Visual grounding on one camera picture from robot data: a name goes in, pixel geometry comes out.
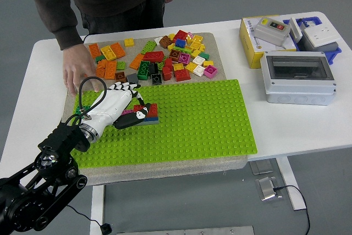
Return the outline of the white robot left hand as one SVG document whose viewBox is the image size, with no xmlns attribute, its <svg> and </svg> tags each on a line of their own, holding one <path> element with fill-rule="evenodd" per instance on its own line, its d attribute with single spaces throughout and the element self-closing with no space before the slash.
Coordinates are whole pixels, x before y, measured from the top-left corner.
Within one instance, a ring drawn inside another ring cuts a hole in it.
<svg viewBox="0 0 352 235">
<path fill-rule="evenodd" d="M 151 104 L 144 103 L 142 96 L 136 91 L 140 86 L 136 83 L 117 82 L 95 100 L 94 103 L 97 106 L 89 112 L 90 119 L 83 120 L 80 124 L 80 129 L 89 142 L 96 142 L 108 125 L 113 125 L 116 129 L 124 129 L 144 121 Z M 133 98 L 139 100 L 142 109 L 123 114 Z"/>
</svg>

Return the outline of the person's right hand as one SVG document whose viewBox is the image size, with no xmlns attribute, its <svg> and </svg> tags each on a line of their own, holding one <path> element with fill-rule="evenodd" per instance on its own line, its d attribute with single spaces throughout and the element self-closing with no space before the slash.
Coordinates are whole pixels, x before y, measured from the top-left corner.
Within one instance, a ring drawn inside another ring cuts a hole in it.
<svg viewBox="0 0 352 235">
<path fill-rule="evenodd" d="M 72 96 L 80 87 L 81 77 L 95 76 L 96 66 L 89 50 L 78 44 L 63 50 L 63 81 Z"/>
</svg>

